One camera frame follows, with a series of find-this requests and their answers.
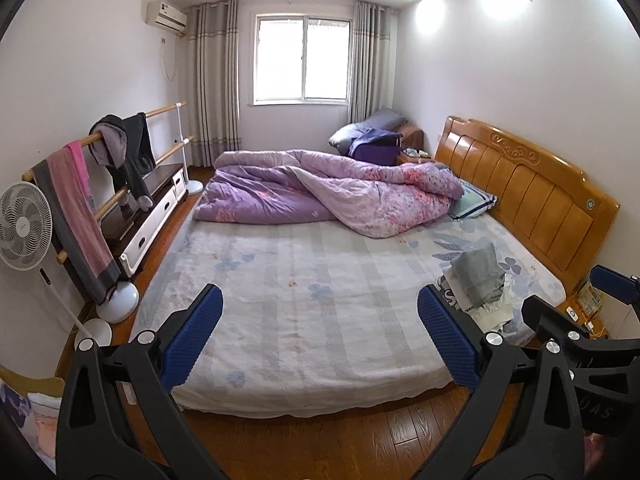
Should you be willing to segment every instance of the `floor plank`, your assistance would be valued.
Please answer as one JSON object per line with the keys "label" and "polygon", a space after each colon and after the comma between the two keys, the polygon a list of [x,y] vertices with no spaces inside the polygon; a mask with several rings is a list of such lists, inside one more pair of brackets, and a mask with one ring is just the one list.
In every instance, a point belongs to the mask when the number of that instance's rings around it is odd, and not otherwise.
{"label": "floor plank", "polygon": [[[207,182],[212,169],[190,168]],[[178,205],[133,279],[144,294],[198,197]],[[113,342],[128,341],[134,316],[113,326]],[[187,410],[184,416],[232,480],[407,480],[453,422],[468,392],[454,385],[413,399],[387,402],[313,418],[248,419]],[[509,392],[504,414],[482,450],[491,456],[501,439],[516,395]],[[138,406],[127,406],[142,451],[162,461]]]}

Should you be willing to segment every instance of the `fan head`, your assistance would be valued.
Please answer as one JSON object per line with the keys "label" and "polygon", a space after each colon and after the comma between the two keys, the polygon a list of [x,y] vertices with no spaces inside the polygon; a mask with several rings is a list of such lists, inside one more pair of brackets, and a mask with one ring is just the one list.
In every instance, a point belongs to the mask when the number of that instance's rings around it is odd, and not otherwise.
{"label": "fan head", "polygon": [[0,258],[12,269],[37,266],[52,234],[51,209],[37,186],[18,182],[0,196]]}

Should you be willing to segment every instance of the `round white base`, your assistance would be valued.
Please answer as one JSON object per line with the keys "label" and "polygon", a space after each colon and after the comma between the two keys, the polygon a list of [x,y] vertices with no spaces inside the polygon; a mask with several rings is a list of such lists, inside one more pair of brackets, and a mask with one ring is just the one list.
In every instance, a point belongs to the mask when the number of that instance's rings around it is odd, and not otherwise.
{"label": "round white base", "polygon": [[199,180],[190,180],[187,182],[187,193],[189,195],[195,195],[196,193],[202,192],[204,189],[204,184]]}
{"label": "round white base", "polygon": [[131,315],[138,306],[140,294],[131,282],[118,282],[111,299],[95,308],[100,319],[108,323],[119,323]]}
{"label": "round white base", "polygon": [[[95,319],[87,321],[84,327],[91,333],[91,336],[94,338],[94,341],[98,343],[98,346],[109,346],[111,344],[111,327],[106,321],[96,317]],[[74,343],[75,348],[78,348],[82,339],[85,339],[85,336],[78,331]]]}

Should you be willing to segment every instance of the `curtain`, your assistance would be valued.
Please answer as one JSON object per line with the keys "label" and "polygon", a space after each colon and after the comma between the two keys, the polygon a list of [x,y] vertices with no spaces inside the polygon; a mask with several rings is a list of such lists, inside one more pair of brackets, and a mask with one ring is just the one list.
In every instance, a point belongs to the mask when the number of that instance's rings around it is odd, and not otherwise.
{"label": "curtain", "polygon": [[353,17],[351,123],[380,110],[388,89],[390,9],[356,2]]}
{"label": "curtain", "polygon": [[195,166],[240,149],[238,137],[238,0],[191,7],[187,107]]}

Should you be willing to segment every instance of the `light blue pillow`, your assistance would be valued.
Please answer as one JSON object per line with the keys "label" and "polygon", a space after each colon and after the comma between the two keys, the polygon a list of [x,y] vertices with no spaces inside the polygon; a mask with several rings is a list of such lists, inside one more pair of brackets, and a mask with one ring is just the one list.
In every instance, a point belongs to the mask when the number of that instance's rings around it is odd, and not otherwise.
{"label": "light blue pillow", "polygon": [[454,220],[480,216],[485,211],[489,211],[498,202],[497,196],[472,186],[466,180],[460,179],[460,184],[462,184],[462,189],[465,190],[465,193],[449,209],[449,216]]}

